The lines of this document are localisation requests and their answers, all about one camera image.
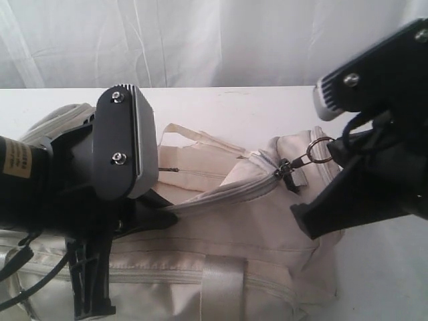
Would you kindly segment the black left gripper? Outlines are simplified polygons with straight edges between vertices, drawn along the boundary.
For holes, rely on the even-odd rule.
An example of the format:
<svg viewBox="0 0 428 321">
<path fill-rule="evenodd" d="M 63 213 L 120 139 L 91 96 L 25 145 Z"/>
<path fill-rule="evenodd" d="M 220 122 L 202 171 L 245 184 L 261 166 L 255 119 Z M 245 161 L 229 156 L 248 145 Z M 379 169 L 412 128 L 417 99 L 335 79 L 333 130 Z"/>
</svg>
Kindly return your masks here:
<svg viewBox="0 0 428 321">
<path fill-rule="evenodd" d="M 95 113 L 52 113 L 33 126 L 33 145 L 43 165 L 34 193 L 33 228 L 75 238 L 66 239 L 66 249 L 76 318 L 112 315 L 111 235 L 119 239 L 168 229 L 179 221 L 167 209 L 172 203 L 152 189 L 136 199 L 97 196 L 92 184 L 94 119 Z"/>
</svg>

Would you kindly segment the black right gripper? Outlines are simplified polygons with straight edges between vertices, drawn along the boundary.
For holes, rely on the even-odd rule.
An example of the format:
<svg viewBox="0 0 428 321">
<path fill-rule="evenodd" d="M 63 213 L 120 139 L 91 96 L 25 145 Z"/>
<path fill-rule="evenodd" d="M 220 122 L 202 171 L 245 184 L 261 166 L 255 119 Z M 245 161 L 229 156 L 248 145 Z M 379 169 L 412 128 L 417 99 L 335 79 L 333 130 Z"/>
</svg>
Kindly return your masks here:
<svg viewBox="0 0 428 321">
<path fill-rule="evenodd" d="M 415 124 L 416 149 L 389 112 L 358 113 L 327 144 L 331 163 L 302 171 L 316 188 L 290 210 L 310 238 L 396 217 L 427 218 L 427 125 Z"/>
</svg>

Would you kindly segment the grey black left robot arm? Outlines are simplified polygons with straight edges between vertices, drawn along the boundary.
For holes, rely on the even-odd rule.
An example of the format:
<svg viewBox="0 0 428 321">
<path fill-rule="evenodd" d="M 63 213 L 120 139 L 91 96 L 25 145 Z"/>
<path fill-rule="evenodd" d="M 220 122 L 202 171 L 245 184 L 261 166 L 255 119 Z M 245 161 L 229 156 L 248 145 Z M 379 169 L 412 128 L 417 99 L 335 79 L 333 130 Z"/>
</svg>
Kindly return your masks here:
<svg viewBox="0 0 428 321">
<path fill-rule="evenodd" d="M 1 228 L 20 231 L 18 251 L 1 269 L 1 279 L 16 274 L 33 257 L 31 242 L 51 232 L 66 250 L 32 287 L 3 302 L 16 306 L 67 268 L 76 320 L 110 316 L 113 241 L 133 232 L 166 229 L 177 216 L 152 186 L 158 175 L 152 117 L 138 125 L 129 113 L 105 116 L 67 130 L 42 145 L 1 139 Z"/>
</svg>

